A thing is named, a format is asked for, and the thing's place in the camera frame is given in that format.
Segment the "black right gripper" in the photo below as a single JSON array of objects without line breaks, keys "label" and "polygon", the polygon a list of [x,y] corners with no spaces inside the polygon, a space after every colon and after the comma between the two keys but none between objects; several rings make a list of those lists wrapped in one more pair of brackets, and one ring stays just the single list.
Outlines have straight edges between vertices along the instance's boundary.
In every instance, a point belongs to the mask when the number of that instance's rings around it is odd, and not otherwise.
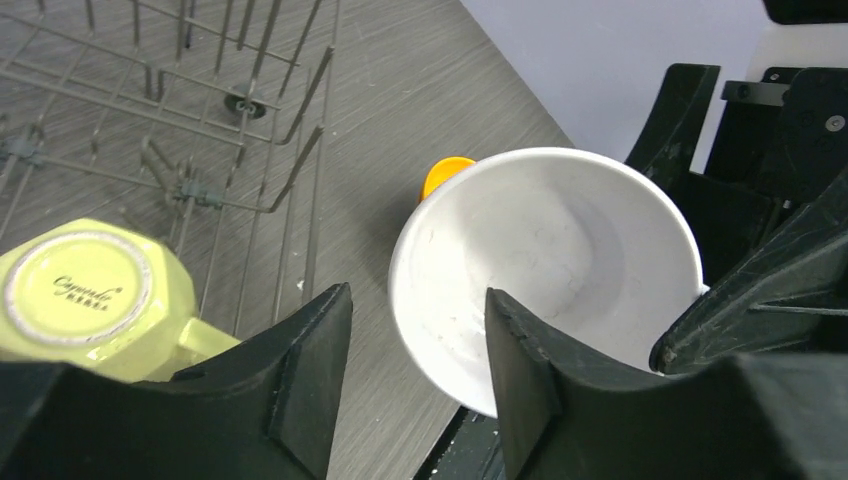
[{"label": "black right gripper", "polygon": [[758,81],[725,82],[696,173],[720,70],[669,66],[625,164],[670,192],[708,285],[783,224],[655,343],[649,366],[664,374],[733,353],[847,350],[847,71],[771,67]]}]

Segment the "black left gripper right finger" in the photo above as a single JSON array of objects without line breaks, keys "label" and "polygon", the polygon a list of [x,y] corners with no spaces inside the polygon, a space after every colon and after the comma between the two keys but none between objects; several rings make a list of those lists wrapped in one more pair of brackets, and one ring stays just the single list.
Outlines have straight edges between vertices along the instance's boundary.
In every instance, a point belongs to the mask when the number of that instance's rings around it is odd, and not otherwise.
[{"label": "black left gripper right finger", "polygon": [[847,359],[734,354],[676,378],[619,362],[489,289],[509,479],[843,479]]}]

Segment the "yellow green mug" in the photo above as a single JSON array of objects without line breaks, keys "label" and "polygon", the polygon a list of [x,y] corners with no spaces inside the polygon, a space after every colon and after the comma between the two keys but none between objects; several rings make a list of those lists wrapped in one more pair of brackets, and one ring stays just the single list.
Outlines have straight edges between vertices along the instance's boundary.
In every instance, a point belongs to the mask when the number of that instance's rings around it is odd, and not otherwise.
[{"label": "yellow green mug", "polygon": [[186,267],[145,235],[82,218],[1,257],[4,361],[167,381],[238,343],[200,318]]}]

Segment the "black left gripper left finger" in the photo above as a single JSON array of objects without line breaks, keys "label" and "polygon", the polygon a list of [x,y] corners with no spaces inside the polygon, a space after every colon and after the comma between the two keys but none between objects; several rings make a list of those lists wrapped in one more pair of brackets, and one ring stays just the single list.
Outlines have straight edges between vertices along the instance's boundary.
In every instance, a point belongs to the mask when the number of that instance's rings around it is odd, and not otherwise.
[{"label": "black left gripper left finger", "polygon": [[60,362],[1,366],[5,479],[323,479],[352,330],[327,288],[277,325],[167,382]]}]

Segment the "white bowl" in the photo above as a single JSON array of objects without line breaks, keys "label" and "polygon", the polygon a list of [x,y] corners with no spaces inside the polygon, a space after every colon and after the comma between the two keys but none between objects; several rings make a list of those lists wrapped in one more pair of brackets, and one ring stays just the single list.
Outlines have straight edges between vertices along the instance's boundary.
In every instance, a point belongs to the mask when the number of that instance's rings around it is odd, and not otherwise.
[{"label": "white bowl", "polygon": [[708,287],[692,228],[645,174],[598,153],[532,147],[438,186],[407,219],[388,270],[393,321],[413,363],[492,418],[489,289],[644,371],[655,342]]}]

